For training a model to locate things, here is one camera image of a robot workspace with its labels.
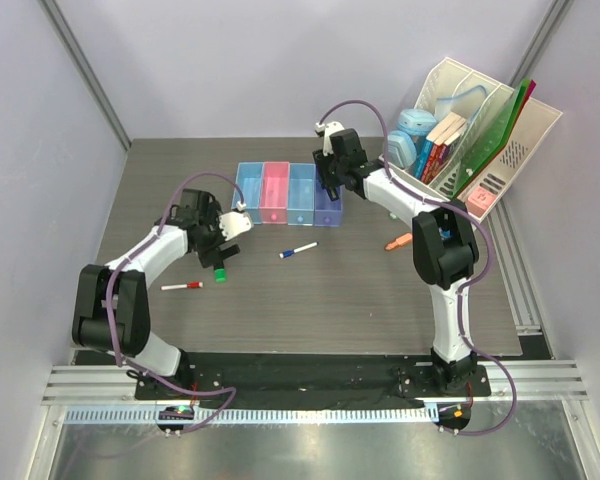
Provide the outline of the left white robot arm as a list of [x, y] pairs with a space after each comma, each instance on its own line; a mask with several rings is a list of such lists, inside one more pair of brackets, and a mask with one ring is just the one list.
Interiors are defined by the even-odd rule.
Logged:
[[240, 252], [231, 242], [253, 226], [244, 203], [224, 212], [213, 194], [183, 190], [166, 218], [157, 220], [130, 251], [81, 270], [73, 342], [129, 360], [135, 368], [158, 375], [159, 388], [170, 398], [185, 397], [193, 385], [188, 356], [152, 331], [149, 287], [188, 254], [195, 255], [202, 267], [221, 274], [224, 261]]

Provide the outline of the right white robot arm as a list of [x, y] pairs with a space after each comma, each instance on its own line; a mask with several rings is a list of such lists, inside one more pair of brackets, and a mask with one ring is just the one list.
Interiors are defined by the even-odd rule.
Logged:
[[323, 146], [313, 152], [320, 184], [329, 198], [343, 187], [378, 204], [411, 226], [413, 263], [429, 286], [434, 313], [431, 380], [445, 395], [465, 388], [477, 371], [469, 336], [468, 291], [479, 251], [459, 201], [439, 202], [391, 177], [382, 160], [367, 158], [357, 132], [338, 122], [318, 124]]

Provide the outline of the green cap black marker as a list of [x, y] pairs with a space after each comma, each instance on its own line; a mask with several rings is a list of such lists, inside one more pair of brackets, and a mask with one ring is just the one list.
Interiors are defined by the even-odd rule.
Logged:
[[225, 283], [227, 280], [226, 270], [224, 268], [215, 269], [214, 276], [217, 283]]

